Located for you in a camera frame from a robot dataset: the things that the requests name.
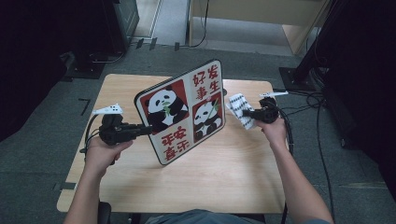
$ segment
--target hand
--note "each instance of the hand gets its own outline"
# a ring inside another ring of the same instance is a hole
[[[99,137],[91,139],[88,145],[84,171],[97,177],[103,177],[107,167],[120,158],[121,152],[132,145],[133,141],[109,146]]]
[[[256,125],[262,128],[262,132],[270,142],[270,146],[283,147],[286,145],[286,126],[285,120],[277,119],[273,123],[264,123],[260,120],[255,120]]]

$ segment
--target panda picture board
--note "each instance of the panda picture board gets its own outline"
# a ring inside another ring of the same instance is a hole
[[[134,98],[150,142],[166,165],[225,125],[221,63],[211,60],[139,92]]]

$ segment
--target panda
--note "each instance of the panda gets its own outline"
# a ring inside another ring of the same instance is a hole
[[[194,118],[194,136],[196,141],[213,133],[221,124],[217,101],[207,102],[197,108]]]
[[[154,133],[162,132],[183,120],[189,111],[188,106],[172,90],[172,86],[157,91],[145,105],[148,108],[148,124]]]

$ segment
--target red chinese characters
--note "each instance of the red chinese characters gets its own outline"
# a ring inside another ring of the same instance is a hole
[[[180,153],[189,148],[190,143],[186,139],[186,131],[186,129],[178,126],[177,131],[175,131],[174,133],[169,133],[162,137],[163,145],[167,147],[164,152],[165,159],[167,161],[172,160],[177,155],[177,153]]]
[[[196,89],[196,98],[197,100],[203,100],[208,94],[208,90],[210,90],[210,94],[219,90],[219,70],[216,64],[212,64],[209,68],[204,71],[200,71],[195,74],[192,78],[192,82]]]

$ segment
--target floor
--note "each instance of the floor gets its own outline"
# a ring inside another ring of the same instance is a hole
[[[176,42],[181,46],[188,45],[188,2],[137,0],[141,20],[134,41],[144,38],[145,43],[150,43],[152,38],[157,38],[156,43],[159,45],[174,46]],[[205,29],[204,20],[205,18],[193,19],[192,45],[202,41],[196,48],[293,56],[280,24],[207,19]],[[146,32],[149,35],[141,35],[141,30],[149,30]],[[298,56],[304,57],[317,34],[318,28],[315,28]]]
[[[146,30],[146,34],[151,34],[146,37],[147,42],[158,37],[159,44],[172,46],[175,42],[184,43],[186,23],[180,18],[187,13],[186,1],[162,0],[161,6],[157,7],[160,10],[157,10],[156,22]],[[155,18],[153,13],[149,15],[152,19]],[[63,222],[65,213],[59,212],[56,206],[60,191],[55,187],[66,180],[90,118],[88,112],[94,109],[94,101],[107,74],[170,77],[217,58],[222,61],[222,73],[227,79],[264,80],[271,82],[274,88],[282,89],[283,82],[278,67],[296,67],[301,59],[278,56],[291,55],[289,49],[282,47],[285,43],[282,37],[284,34],[276,25],[260,25],[268,26],[268,32],[264,34],[268,35],[265,37],[266,46],[263,43],[232,40],[216,43],[213,42],[214,34],[209,32],[200,48],[225,49],[227,44],[231,47],[242,46],[241,43],[258,44],[262,45],[262,53],[187,48],[174,52],[173,47],[161,48],[157,45],[155,50],[150,50],[149,46],[143,46],[141,49],[130,48],[116,62],[107,63],[99,79],[75,78],[72,82],[58,82],[21,130],[0,142],[0,223]],[[215,23],[208,21],[207,29],[214,27]],[[238,50],[248,50],[248,47],[233,48],[233,51]],[[396,203],[383,182],[377,164],[360,150],[341,148],[339,132],[330,111],[322,107],[320,110],[311,108],[291,114],[307,104],[306,98],[291,94],[276,99],[282,108],[288,108],[294,127],[294,157],[303,173],[327,204],[331,201],[329,192],[332,192],[336,223],[396,223]],[[324,160],[319,156],[318,140],[321,142]],[[322,162],[328,166],[331,191]],[[112,223],[130,223],[128,216],[129,214],[112,214]],[[266,220],[268,224],[280,223],[280,215],[269,214]]]

